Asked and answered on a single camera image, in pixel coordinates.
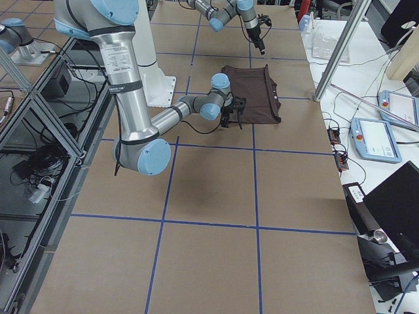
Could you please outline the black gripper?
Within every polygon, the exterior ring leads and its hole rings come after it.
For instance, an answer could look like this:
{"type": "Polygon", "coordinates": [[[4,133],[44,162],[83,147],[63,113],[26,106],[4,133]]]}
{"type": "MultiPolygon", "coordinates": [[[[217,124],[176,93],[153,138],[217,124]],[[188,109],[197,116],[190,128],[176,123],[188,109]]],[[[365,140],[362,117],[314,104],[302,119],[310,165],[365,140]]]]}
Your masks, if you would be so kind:
{"type": "Polygon", "coordinates": [[[255,48],[259,49],[261,55],[265,55],[265,47],[263,39],[261,38],[261,29],[260,27],[253,27],[251,29],[246,29],[247,35],[250,41],[253,43],[255,48]]]}
{"type": "Polygon", "coordinates": [[[221,126],[228,128],[230,123],[238,123],[238,109],[233,104],[221,109],[221,126]]]}

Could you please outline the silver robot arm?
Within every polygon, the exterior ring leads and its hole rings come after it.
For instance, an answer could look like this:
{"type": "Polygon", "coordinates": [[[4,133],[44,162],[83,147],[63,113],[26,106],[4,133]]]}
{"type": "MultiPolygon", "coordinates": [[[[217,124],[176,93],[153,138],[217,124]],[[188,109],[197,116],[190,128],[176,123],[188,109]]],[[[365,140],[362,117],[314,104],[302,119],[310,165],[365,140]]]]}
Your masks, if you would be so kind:
{"type": "Polygon", "coordinates": [[[184,96],[150,117],[133,45],[139,13],[137,1],[56,1],[54,22],[60,33],[93,41],[100,48],[109,93],[118,110],[117,166],[153,176],[166,169],[172,155],[162,134],[191,114],[206,120],[221,118],[236,98],[228,77],[217,73],[206,95],[184,96]]]}
{"type": "Polygon", "coordinates": [[[196,10],[205,16],[209,26],[215,32],[220,32],[235,17],[240,19],[240,27],[246,41],[252,43],[265,55],[264,37],[272,27],[272,20],[269,15],[257,14],[253,1],[227,1],[223,8],[216,7],[212,1],[190,0],[178,1],[183,9],[196,10]]]}

